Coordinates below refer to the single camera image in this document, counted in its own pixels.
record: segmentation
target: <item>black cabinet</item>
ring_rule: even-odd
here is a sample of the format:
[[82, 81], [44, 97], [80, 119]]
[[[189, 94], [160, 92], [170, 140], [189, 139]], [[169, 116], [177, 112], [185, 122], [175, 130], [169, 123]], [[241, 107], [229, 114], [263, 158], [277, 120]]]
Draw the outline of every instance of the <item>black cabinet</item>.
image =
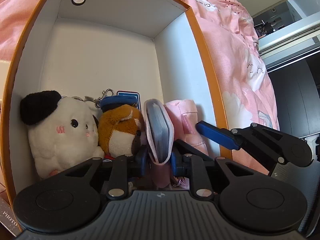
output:
[[269, 77], [280, 130], [296, 137], [320, 132], [320, 53], [274, 70]]

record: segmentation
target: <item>cartoon print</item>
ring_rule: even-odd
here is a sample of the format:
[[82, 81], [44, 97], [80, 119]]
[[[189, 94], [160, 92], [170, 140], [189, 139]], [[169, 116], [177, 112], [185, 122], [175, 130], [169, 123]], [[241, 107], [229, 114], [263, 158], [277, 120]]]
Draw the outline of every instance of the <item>cartoon print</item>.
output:
[[263, 125], [273, 129], [271, 118], [268, 114], [258, 111], [258, 117], [263, 120]]
[[255, 92], [262, 84], [266, 74], [266, 65], [262, 60], [250, 54], [249, 50], [246, 50], [246, 56], [248, 62], [246, 82], [250, 85], [252, 91]]
[[241, 17], [241, 19], [244, 20], [248, 24], [253, 24], [253, 19], [250, 15], [248, 15], [247, 17]]
[[250, 126], [252, 114], [241, 103], [240, 98], [235, 93], [229, 93], [228, 91], [222, 93], [222, 98], [226, 110], [228, 128], [231, 130]]
[[220, 12], [216, 5], [210, 4], [207, 0], [196, 0], [196, 1], [201, 5], [203, 5], [206, 8], [206, 10], [209, 12], [213, 12], [215, 10], [218, 10], [218, 12]]

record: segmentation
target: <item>black ear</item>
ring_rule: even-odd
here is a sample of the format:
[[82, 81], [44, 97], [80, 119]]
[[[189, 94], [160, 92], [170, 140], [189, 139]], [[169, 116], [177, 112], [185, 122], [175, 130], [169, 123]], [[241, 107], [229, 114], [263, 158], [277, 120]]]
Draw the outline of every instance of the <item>black ear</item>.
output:
[[36, 124], [58, 107], [61, 95], [57, 91], [42, 91], [27, 95], [20, 102], [20, 116], [27, 125]]
[[93, 118], [94, 118], [94, 121], [96, 122], [96, 125], [97, 125], [97, 128], [98, 128], [98, 125], [99, 125], [99, 121], [98, 121], [98, 119], [94, 116], [94, 115], [92, 115], [93, 116]]

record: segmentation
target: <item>white plush toy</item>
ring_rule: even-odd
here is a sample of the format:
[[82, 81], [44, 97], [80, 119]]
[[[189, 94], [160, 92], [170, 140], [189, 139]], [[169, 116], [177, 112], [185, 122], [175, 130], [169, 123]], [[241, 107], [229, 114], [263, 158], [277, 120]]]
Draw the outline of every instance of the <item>white plush toy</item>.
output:
[[36, 170], [41, 178], [64, 171], [92, 157], [103, 158], [97, 119], [83, 101], [57, 91], [29, 94], [20, 103], [22, 121]]

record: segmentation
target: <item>pink pouch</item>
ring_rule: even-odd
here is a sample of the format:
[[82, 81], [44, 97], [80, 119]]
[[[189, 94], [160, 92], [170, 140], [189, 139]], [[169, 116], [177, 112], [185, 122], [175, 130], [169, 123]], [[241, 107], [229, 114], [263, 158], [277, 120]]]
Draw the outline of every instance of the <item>pink pouch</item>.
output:
[[[193, 100], [174, 100], [164, 105], [174, 126], [174, 140], [181, 139], [194, 148], [208, 154], [207, 147], [201, 135], [196, 130], [198, 111]], [[181, 179], [180, 187], [189, 188], [188, 178]]]

